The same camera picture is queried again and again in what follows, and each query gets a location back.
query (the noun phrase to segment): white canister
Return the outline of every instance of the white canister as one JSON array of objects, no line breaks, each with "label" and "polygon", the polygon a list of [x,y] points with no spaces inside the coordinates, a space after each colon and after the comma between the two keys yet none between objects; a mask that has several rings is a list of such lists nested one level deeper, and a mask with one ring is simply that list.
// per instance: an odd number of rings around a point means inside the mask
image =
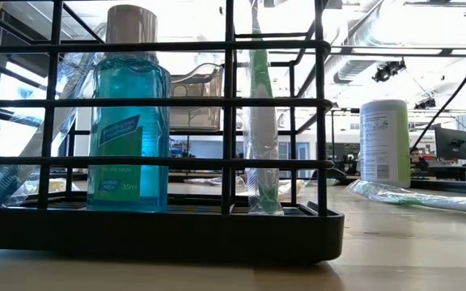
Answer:
[{"label": "white canister", "polygon": [[361,180],[409,188],[408,109],[402,100],[361,107]]}]

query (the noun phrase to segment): black metal rack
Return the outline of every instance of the black metal rack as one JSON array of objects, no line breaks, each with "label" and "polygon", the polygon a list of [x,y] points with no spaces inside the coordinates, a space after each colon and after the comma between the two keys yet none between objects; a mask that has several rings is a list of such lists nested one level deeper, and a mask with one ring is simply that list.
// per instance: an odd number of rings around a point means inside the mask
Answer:
[{"label": "black metal rack", "polygon": [[[335,259],[341,254],[344,217],[327,209],[327,184],[324,171],[333,163],[326,160],[324,113],[332,104],[324,99],[324,60],[330,46],[323,41],[321,15],[325,0],[315,0],[316,18],[308,32],[278,33],[261,35],[236,35],[233,22],[233,0],[227,0],[226,39],[223,42],[155,43],[155,44],[103,44],[94,32],[63,2],[53,0],[52,37],[48,44],[29,39],[23,33],[0,20],[0,27],[30,45],[0,46],[0,53],[47,53],[49,55],[49,78],[45,100],[0,100],[0,108],[45,108],[44,139],[41,157],[4,158],[0,165],[28,164],[40,166],[39,194],[27,206],[36,209],[0,209],[0,248],[66,251],[83,254],[134,255],[149,258],[217,259],[250,261],[285,261],[316,263]],[[62,11],[70,14],[94,37],[94,41],[60,40]],[[235,41],[237,38],[305,36],[305,40],[254,40]],[[293,61],[276,62],[272,66],[290,68],[290,98],[242,99],[235,96],[237,49],[300,49]],[[300,99],[303,92],[294,94],[294,68],[303,58],[306,49],[316,50],[316,99]],[[55,100],[57,68],[60,53],[70,52],[135,52],[135,51],[200,51],[223,50],[224,98],[223,99],[63,99]],[[30,80],[0,67],[1,74],[9,74],[32,86],[39,86]],[[223,107],[223,157],[222,159],[147,158],[147,157],[73,157],[74,137],[88,134],[73,127],[69,134],[69,157],[53,158],[53,115],[59,107],[123,107],[123,106],[220,106]],[[289,107],[291,160],[244,160],[235,159],[235,108]],[[315,161],[296,160],[296,135],[303,130],[296,129],[294,108],[314,107],[317,110],[317,155]],[[0,118],[6,119],[0,112]],[[198,133],[177,132],[177,135]],[[169,196],[168,213],[110,213],[80,211],[83,207],[82,193],[70,189],[73,168],[87,165],[160,165],[180,169],[222,170],[222,195],[212,196]],[[49,196],[50,167],[68,169],[66,193]],[[291,170],[291,202],[284,204],[286,215],[251,216],[245,215],[248,202],[235,195],[235,169],[245,167],[281,168]],[[296,171],[316,169],[318,171],[317,203],[299,205],[296,197]],[[149,238],[142,235],[148,229]],[[254,250],[246,240],[263,239],[265,247]]]}]

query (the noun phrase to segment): mouthwash bottle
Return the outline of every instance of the mouthwash bottle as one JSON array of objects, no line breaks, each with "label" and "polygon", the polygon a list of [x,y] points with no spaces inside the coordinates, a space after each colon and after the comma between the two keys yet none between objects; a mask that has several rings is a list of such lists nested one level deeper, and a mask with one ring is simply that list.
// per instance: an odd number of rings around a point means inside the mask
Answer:
[{"label": "mouthwash bottle", "polygon": [[[108,12],[107,43],[155,42],[157,17],[137,6]],[[170,74],[154,52],[107,53],[95,68],[95,98],[168,98]],[[167,107],[93,108],[90,156],[167,158]],[[89,166],[87,207],[92,210],[164,212],[168,169],[160,166]]]}]

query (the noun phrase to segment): rack base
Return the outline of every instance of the rack base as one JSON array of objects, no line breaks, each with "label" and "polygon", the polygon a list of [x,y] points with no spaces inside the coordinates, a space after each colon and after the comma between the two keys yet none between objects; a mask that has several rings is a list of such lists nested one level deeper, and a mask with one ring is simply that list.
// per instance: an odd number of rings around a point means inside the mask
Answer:
[{"label": "rack base", "polygon": [[344,216],[332,210],[317,217],[284,204],[285,215],[272,217],[237,206],[221,215],[220,197],[178,199],[169,213],[80,210],[76,197],[57,198],[48,210],[0,209],[0,249],[249,264],[316,264],[341,254]]}]

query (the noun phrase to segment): wooden table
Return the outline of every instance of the wooden table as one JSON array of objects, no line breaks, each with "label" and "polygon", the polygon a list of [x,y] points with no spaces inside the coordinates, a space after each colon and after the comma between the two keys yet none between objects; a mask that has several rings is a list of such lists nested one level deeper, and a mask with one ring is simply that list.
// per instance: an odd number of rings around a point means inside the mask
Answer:
[{"label": "wooden table", "polygon": [[[220,193],[220,187],[171,188]],[[309,187],[299,201],[315,198]],[[346,215],[343,254],[314,268],[76,260],[0,251],[0,290],[466,290],[466,213],[381,204],[343,187],[328,188],[328,198],[330,207]]]}]

